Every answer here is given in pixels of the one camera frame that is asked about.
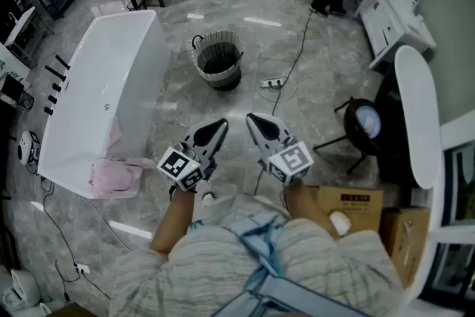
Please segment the black mesh waste bin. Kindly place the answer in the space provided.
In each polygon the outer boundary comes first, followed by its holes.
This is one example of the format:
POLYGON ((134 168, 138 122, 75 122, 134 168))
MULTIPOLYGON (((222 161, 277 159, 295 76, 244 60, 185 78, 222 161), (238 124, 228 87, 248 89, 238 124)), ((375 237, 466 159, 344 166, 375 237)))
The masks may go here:
POLYGON ((30 110, 34 105, 34 98, 24 90, 11 91, 8 96, 14 101, 17 108, 30 110))

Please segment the black gooseneck faucet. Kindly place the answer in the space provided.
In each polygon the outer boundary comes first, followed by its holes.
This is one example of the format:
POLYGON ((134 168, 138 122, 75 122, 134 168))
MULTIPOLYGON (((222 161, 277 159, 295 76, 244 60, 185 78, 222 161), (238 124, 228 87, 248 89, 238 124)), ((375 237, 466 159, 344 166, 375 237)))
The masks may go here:
POLYGON ((49 71, 52 73, 54 76, 58 77, 62 82, 66 80, 66 76, 63 74, 60 74, 58 71, 54 70, 52 67, 46 65, 45 70, 49 71))

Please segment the light blue chest harness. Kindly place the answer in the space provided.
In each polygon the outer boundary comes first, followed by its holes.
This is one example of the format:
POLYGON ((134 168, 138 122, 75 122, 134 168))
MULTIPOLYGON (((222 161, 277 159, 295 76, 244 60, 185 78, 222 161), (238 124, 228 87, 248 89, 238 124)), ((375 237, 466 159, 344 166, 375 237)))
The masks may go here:
POLYGON ((226 227, 257 260, 243 292, 211 317, 263 317, 268 310, 306 317, 369 317, 362 311, 284 277, 277 242, 284 226, 277 212, 260 212, 226 227))

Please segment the white framed glass door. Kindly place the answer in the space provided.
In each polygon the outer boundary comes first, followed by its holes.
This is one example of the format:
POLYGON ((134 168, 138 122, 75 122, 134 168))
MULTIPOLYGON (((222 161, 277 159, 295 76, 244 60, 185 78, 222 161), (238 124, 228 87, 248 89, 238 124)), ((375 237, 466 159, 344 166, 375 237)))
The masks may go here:
MULTIPOLYGON (((443 227, 475 228, 475 139, 445 153, 443 227)), ((475 309, 475 237, 439 243, 429 285, 447 307, 475 309)))

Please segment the striped laundry basket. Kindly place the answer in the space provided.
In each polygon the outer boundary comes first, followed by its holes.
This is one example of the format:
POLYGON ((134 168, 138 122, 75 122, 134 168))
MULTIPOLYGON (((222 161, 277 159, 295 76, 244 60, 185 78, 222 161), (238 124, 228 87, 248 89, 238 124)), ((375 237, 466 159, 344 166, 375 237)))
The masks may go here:
POLYGON ((238 33, 221 30, 204 36, 195 35, 191 46, 194 66, 211 88, 231 91, 238 86, 244 54, 243 41, 238 33))

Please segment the person's left forearm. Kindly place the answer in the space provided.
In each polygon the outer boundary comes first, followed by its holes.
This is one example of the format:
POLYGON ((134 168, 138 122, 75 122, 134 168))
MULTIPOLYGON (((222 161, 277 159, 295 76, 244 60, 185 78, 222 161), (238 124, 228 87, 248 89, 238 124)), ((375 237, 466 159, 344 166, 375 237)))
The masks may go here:
POLYGON ((167 256, 187 233, 194 212, 194 192, 174 192, 165 216, 151 241, 151 250, 167 256))

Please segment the white round device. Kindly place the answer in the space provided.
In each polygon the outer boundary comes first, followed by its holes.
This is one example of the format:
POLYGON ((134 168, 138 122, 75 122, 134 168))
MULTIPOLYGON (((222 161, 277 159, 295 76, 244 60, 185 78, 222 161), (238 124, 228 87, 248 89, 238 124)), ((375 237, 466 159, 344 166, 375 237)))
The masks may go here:
POLYGON ((26 166, 30 163, 37 163, 41 150, 41 142, 33 131, 24 131, 17 145, 17 156, 19 162, 26 166))

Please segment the pink cloth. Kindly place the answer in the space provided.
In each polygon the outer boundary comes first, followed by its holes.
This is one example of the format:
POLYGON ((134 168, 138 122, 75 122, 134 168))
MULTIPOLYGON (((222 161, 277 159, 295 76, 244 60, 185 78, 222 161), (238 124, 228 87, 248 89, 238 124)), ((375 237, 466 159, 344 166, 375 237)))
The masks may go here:
POLYGON ((122 139, 119 118, 109 120, 101 154, 91 164, 89 188, 93 199, 134 197, 143 171, 155 162, 145 157, 121 158, 113 153, 122 139))

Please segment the white drawer cabinet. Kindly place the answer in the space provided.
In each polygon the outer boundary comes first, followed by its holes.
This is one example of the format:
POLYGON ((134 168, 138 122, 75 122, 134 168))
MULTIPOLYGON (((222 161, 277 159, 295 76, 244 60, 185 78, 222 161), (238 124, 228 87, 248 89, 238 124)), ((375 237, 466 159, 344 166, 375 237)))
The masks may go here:
POLYGON ((394 61, 396 50, 409 45, 418 52, 436 48, 436 42, 422 16, 403 0, 362 0, 356 14, 366 30, 374 58, 369 64, 377 71, 394 61))

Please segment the white toilet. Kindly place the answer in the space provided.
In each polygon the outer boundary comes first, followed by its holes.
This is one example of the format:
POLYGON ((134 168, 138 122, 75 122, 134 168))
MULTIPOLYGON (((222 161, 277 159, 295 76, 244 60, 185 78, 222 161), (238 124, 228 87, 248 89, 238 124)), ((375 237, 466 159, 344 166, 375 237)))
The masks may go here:
POLYGON ((0 272, 0 317, 43 317, 39 303, 24 293, 16 275, 0 272))

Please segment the black round stool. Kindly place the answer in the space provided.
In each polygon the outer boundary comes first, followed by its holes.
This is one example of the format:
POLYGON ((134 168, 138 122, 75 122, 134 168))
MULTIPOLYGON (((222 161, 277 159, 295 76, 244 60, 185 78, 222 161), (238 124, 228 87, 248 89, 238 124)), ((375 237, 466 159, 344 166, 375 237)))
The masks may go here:
POLYGON ((376 104, 367 99, 350 97, 343 105, 334 109, 334 112, 345 108, 343 126, 345 135, 329 142, 312 147, 313 151, 332 144, 348 140, 361 152, 361 157, 347 170, 351 174, 368 156, 378 156, 382 152, 381 130, 382 122, 376 104))

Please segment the person's right forearm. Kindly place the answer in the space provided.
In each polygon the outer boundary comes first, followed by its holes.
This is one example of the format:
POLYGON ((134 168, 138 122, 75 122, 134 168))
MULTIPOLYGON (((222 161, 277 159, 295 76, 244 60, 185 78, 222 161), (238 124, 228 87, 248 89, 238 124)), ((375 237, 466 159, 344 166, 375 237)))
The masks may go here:
POLYGON ((301 181, 284 188, 284 200, 292 225, 326 241, 335 240, 336 230, 330 217, 316 203, 311 190, 301 181))

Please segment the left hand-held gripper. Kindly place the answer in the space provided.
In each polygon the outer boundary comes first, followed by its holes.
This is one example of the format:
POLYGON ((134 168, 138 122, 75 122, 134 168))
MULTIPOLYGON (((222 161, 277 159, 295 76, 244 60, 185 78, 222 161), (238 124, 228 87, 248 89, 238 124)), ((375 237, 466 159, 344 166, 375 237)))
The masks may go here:
POLYGON ((217 167, 214 155, 229 130, 227 119, 204 120, 193 125, 184 141, 168 147, 157 169, 175 189, 195 192, 201 180, 208 180, 217 167))

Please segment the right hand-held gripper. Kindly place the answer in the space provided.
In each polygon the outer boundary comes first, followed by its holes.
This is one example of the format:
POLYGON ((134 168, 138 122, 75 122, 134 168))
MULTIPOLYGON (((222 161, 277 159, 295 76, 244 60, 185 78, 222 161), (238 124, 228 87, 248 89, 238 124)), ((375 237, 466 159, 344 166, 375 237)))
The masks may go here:
POLYGON ((265 172, 284 186, 300 180, 309 172, 314 161, 307 146, 296 137, 289 136, 282 120, 270 114, 248 113, 246 125, 254 144, 261 151, 259 163, 265 172), (285 140, 277 144, 277 140, 282 139, 285 140))

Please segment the white paper ball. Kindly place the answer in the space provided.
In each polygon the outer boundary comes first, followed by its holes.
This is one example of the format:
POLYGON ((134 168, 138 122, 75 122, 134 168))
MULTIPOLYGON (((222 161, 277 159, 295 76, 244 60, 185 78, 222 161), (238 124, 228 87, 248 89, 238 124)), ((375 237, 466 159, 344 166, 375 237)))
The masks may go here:
POLYGON ((338 234, 339 237, 343 237, 349 233, 351 230, 351 221, 350 219, 340 211, 334 211, 330 214, 330 220, 338 234))

